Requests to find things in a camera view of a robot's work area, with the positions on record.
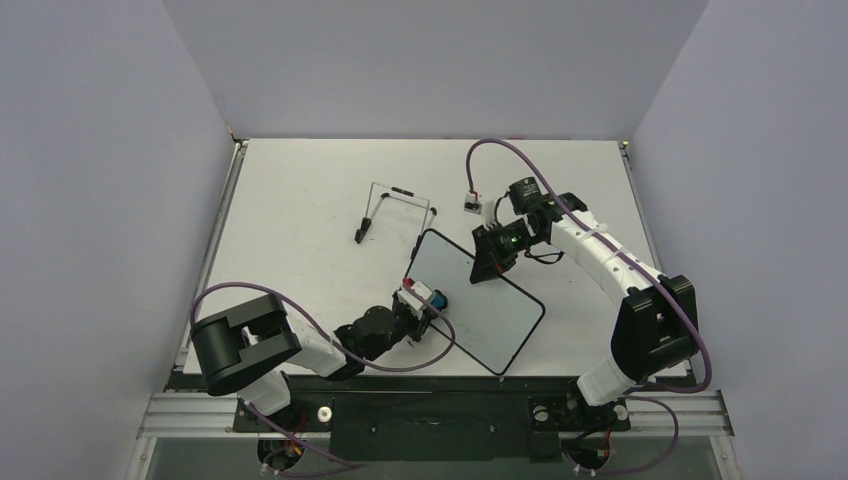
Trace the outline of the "blue whiteboard eraser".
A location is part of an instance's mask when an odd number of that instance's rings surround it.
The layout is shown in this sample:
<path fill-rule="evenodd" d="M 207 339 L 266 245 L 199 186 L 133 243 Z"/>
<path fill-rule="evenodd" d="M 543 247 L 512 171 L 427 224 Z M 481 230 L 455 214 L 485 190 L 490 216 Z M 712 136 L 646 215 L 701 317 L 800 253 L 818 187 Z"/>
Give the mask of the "blue whiteboard eraser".
<path fill-rule="evenodd" d="M 449 301 L 441 292 L 435 292 L 430 304 L 438 311 L 444 311 L 448 307 Z"/>

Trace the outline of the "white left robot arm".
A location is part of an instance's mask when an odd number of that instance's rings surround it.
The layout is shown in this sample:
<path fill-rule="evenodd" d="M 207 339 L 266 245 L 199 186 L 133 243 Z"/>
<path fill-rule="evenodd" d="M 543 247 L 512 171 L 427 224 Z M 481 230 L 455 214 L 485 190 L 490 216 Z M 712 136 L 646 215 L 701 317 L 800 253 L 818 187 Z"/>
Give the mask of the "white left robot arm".
<path fill-rule="evenodd" d="M 349 379 L 402 340 L 421 340 L 448 305 L 444 293 L 415 282 L 393 293 L 391 307 L 371 307 L 322 335 L 266 294 L 194 323 L 190 338 L 209 395 L 236 394 L 272 429 L 285 430 L 297 420 L 299 405 L 282 364 L 330 381 Z"/>

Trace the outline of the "black framed whiteboard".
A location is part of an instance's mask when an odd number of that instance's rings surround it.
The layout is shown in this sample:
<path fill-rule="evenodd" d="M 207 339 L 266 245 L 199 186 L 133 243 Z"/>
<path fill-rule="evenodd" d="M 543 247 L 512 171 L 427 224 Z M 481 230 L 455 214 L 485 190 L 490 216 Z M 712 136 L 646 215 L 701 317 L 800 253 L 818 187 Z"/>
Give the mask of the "black framed whiteboard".
<path fill-rule="evenodd" d="M 457 346 L 486 370 L 505 375 L 546 314 L 545 305 L 509 279 L 470 282 L 474 257 L 446 235 L 427 229 L 406 276 L 439 291 Z"/>

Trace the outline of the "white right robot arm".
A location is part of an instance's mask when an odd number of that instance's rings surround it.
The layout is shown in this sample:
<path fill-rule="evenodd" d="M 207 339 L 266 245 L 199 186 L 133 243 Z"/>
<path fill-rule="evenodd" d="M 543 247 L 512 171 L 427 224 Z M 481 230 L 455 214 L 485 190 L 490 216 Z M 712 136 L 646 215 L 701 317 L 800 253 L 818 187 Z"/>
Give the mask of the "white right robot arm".
<path fill-rule="evenodd" d="M 543 193 L 535 178 L 526 177 L 505 196 L 518 217 L 509 224 L 497 220 L 497 202 L 482 201 L 474 191 L 466 195 L 465 211 L 482 218 L 472 232 L 471 283 L 501 277 L 519 255 L 546 243 L 580 266 L 619 308 L 609 354 L 578 378 L 577 391 L 563 402 L 572 424 L 592 425 L 605 404 L 699 353 L 695 292 L 686 277 L 670 278 L 645 265 L 570 192 Z"/>

